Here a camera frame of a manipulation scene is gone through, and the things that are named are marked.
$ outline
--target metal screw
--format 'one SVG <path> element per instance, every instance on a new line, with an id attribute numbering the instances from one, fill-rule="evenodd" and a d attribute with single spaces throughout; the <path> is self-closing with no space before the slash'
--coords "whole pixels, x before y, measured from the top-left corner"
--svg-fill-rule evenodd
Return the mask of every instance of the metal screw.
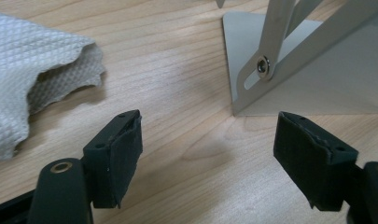
<path id="1" fill-rule="evenodd" d="M 54 174 L 59 174 L 59 173 L 63 173 L 69 170 L 72 166 L 73 166 L 72 162 L 63 161 L 63 162 L 53 165 L 50 170 Z"/>
<path id="2" fill-rule="evenodd" d="M 258 59 L 258 72 L 260 78 L 266 78 L 270 70 L 270 61 L 265 56 L 260 56 Z"/>

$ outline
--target wood grain surface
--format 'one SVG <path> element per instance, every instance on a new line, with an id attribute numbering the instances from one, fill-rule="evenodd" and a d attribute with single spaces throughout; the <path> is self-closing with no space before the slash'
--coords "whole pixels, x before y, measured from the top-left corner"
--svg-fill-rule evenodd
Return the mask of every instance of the wood grain surface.
<path id="1" fill-rule="evenodd" d="M 324 20 L 344 0 L 325 1 Z M 0 0 L 0 12 L 94 38 L 104 85 L 82 88 L 31 116 L 30 137 L 0 161 L 0 203 L 35 187 L 40 170 L 82 148 L 118 113 L 140 109 L 144 153 L 122 208 L 95 223 L 345 223 L 312 210 L 273 157 L 274 117 L 235 118 L 221 17 L 265 13 L 268 1 Z M 311 116 L 378 161 L 378 115 Z"/>

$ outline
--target silver metal bracket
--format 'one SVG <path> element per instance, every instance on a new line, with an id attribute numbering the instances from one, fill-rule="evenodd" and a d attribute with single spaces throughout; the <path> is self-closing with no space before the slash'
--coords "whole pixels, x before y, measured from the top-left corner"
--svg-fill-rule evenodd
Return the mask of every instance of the silver metal bracket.
<path id="1" fill-rule="evenodd" d="M 226 13 L 234 115 L 378 113 L 378 0 L 305 21 L 321 2 L 270 0 L 266 16 Z"/>

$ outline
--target textured cloth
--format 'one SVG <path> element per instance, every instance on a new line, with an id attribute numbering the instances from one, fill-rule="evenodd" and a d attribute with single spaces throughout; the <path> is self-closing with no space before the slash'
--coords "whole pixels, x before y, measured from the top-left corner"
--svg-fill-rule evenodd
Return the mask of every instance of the textured cloth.
<path id="1" fill-rule="evenodd" d="M 81 86 L 101 85 L 90 38 L 0 14 L 0 160 L 28 137 L 30 114 Z"/>

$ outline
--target black plastic part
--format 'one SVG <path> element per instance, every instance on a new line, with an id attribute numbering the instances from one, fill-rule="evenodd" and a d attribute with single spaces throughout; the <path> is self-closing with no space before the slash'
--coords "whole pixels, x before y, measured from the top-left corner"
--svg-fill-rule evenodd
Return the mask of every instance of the black plastic part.
<path id="1" fill-rule="evenodd" d="M 372 224 L 369 209 L 363 195 L 363 170 L 355 166 L 354 172 L 347 177 L 347 188 L 344 193 L 344 200 L 350 205 L 346 221 L 348 224 Z"/>
<path id="2" fill-rule="evenodd" d="M 372 223 L 378 224 L 378 162 L 366 163 L 363 169 L 363 196 L 370 213 Z"/>
<path id="3" fill-rule="evenodd" d="M 25 224 L 31 207 L 34 191 L 0 204 L 0 224 Z"/>
<path id="4" fill-rule="evenodd" d="M 273 154 L 312 207 L 341 210 L 355 149 L 304 117 L 280 112 Z"/>
<path id="5" fill-rule="evenodd" d="M 42 169 L 28 223 L 92 223 L 80 160 L 58 160 Z"/>
<path id="6" fill-rule="evenodd" d="M 142 151 L 139 110 L 115 116 L 84 147 L 82 162 L 95 208 L 120 207 Z"/>

